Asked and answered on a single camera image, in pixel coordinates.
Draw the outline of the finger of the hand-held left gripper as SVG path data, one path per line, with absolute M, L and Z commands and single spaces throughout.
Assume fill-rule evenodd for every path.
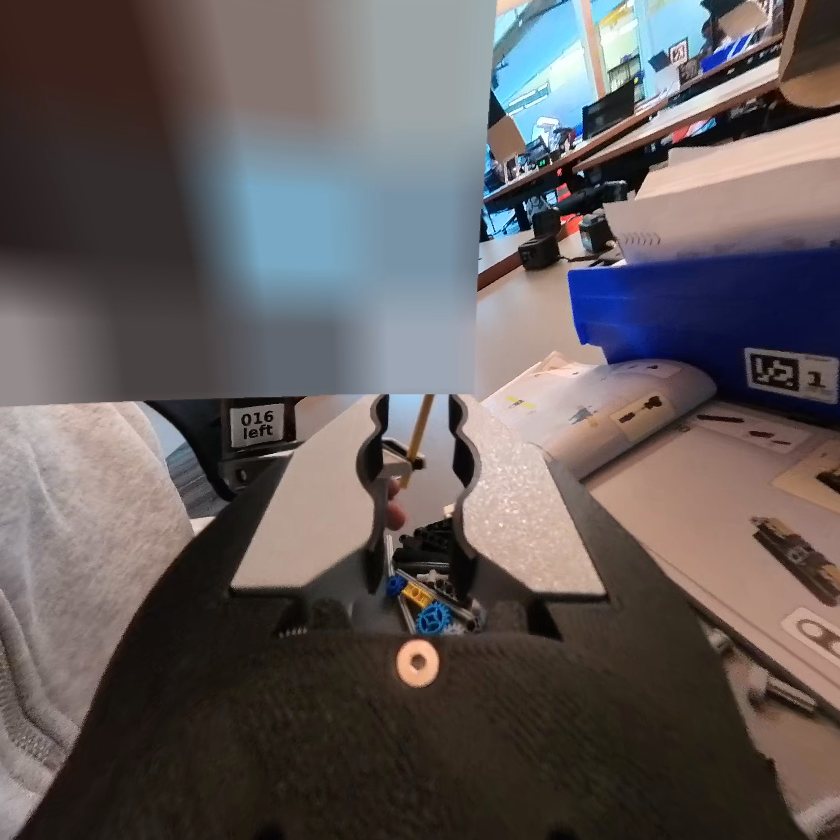
M 383 472 L 402 489 L 408 488 L 412 477 L 426 468 L 426 459 L 420 444 L 413 446 L 395 438 L 383 438 L 381 447 Z

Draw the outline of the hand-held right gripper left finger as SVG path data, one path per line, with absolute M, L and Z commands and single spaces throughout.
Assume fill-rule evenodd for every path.
M 388 395 L 367 395 L 302 444 L 231 580 L 237 595 L 355 601 L 385 570 Z

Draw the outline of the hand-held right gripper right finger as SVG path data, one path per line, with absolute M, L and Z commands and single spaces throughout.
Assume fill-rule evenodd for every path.
M 606 588 L 541 450 L 470 395 L 448 397 L 455 442 L 450 571 L 460 595 L 599 602 Z

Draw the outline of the thin yellow lego beam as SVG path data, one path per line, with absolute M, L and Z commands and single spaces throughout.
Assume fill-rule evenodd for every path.
M 406 462 L 408 464 L 408 472 L 400 480 L 400 488 L 408 487 L 411 476 L 414 472 L 414 462 L 419 455 L 419 451 L 424 439 L 427 429 L 429 416 L 434 405 L 435 394 L 426 394 L 423 396 L 413 428 L 413 433 L 409 441 L 406 451 Z

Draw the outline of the pile of loose lego pieces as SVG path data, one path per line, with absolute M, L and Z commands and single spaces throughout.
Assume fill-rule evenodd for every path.
M 398 545 L 385 539 L 385 597 L 397 604 L 406 628 L 412 634 L 478 634 L 487 624 L 487 611 L 476 598 L 459 597 L 450 573 L 450 554 L 455 547 L 454 507 L 444 517 L 403 534 Z M 776 702 L 811 716 L 817 702 L 801 689 L 750 663 L 742 674 L 749 704 L 761 708 Z

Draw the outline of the open lego instruction booklet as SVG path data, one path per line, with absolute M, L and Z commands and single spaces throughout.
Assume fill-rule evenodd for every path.
M 838 711 L 838 433 L 715 394 L 684 363 L 554 352 L 483 404 L 703 613 Z

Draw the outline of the grey zip sweatshirt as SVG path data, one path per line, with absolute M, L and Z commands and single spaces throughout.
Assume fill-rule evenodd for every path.
M 138 403 L 2 408 L 2 838 L 43 799 L 134 614 L 193 537 Z

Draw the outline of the grey table with brown edge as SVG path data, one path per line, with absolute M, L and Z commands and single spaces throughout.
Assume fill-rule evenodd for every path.
M 563 224 L 557 234 L 560 254 L 564 258 L 583 257 L 585 249 L 578 233 L 578 217 L 572 219 L 572 230 Z M 477 290 L 482 291 L 521 266 L 518 249 L 532 238 L 533 231 L 493 238 L 479 244 Z

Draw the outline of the blue plastic bin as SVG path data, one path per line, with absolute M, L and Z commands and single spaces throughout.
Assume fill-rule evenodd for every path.
M 838 427 L 838 247 L 572 269 L 579 341 L 707 373 L 720 398 Z

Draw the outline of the black charger block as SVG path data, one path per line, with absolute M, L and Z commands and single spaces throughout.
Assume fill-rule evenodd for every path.
M 592 255 L 608 251 L 615 245 L 613 232 L 603 207 L 581 217 L 578 233 L 584 250 Z
M 557 263 L 560 260 L 559 241 L 563 232 L 560 213 L 554 208 L 535 213 L 531 232 L 532 237 L 518 247 L 521 267 L 533 271 Z

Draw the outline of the black power tool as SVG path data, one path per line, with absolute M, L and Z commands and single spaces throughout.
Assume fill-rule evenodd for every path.
M 605 204 L 625 201 L 628 193 L 626 181 L 604 182 L 572 192 L 558 202 L 556 209 L 562 216 L 584 216 L 603 208 Z

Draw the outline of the brown cardboard sheet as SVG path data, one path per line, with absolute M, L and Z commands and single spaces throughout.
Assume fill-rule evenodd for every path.
M 500 163 L 504 163 L 514 155 L 524 154 L 527 149 L 527 142 L 519 127 L 508 114 L 504 114 L 489 127 L 487 144 L 494 158 Z

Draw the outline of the white cardboard box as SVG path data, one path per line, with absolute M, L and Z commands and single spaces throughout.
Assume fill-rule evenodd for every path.
M 760 138 L 657 171 L 605 205 L 628 265 L 838 247 L 838 146 Z

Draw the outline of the black laptop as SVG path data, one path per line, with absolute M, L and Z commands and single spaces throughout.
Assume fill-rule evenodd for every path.
M 582 109 L 582 137 L 590 140 L 634 115 L 635 77 Z

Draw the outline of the long background desk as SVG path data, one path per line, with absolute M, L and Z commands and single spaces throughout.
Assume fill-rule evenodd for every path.
M 721 112 L 772 92 L 778 87 L 780 63 L 781 58 L 774 57 L 713 89 L 702 92 L 693 99 L 667 108 L 663 117 L 651 119 L 627 136 L 589 156 L 582 163 L 575 164 L 572 172 L 586 172 L 660 141 L 693 123 L 714 118 Z

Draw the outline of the brown cardboard box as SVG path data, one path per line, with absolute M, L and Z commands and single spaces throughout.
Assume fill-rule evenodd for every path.
M 839 2 L 784 3 L 779 90 L 803 109 L 839 104 Z

